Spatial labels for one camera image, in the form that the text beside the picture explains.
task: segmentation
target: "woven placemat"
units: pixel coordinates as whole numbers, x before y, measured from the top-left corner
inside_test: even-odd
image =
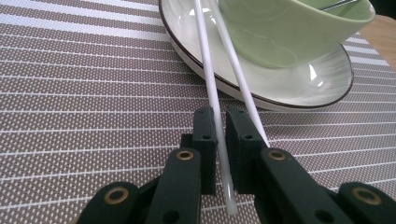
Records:
[[[2,0],[0,13],[0,222],[67,223],[99,188],[160,175],[208,99],[157,0]],[[360,181],[395,198],[396,73],[359,34],[345,48],[355,79],[344,100],[261,109],[262,122],[320,185]],[[204,196],[202,223],[259,223],[252,197],[237,201],[228,217],[221,194]]]

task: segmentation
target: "placemat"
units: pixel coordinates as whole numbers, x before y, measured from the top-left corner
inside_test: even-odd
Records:
[[[0,0],[0,222],[67,223],[99,188],[161,174],[205,82],[170,45],[157,0]],[[260,110],[272,147],[320,185],[369,183],[396,197],[396,73],[359,34],[349,95],[324,109]],[[220,103],[245,108],[220,92]],[[259,223],[204,196],[202,223]]]

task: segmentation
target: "saucer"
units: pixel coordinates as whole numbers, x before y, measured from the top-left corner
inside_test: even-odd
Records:
[[[202,2],[217,88],[242,100],[227,52],[209,4]],[[205,78],[195,24],[194,0],[160,0],[160,13],[171,43],[182,60]],[[296,111],[322,108],[343,99],[352,87],[347,52],[334,45],[327,54],[291,68],[266,68],[238,55],[257,107]]]

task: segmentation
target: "striped placemat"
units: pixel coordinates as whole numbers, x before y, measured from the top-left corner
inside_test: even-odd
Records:
[[[0,13],[1,223],[66,223],[104,185],[143,185],[208,105],[157,0],[1,0]],[[359,34],[345,48],[355,79],[344,100],[260,110],[262,121],[320,185],[360,181],[395,198],[396,73]],[[227,217],[221,195],[204,196],[202,223],[259,223],[252,197],[237,199]]]

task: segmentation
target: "wooden table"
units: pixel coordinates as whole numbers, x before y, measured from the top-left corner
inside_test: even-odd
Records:
[[[396,20],[376,15],[360,33],[396,71]]]

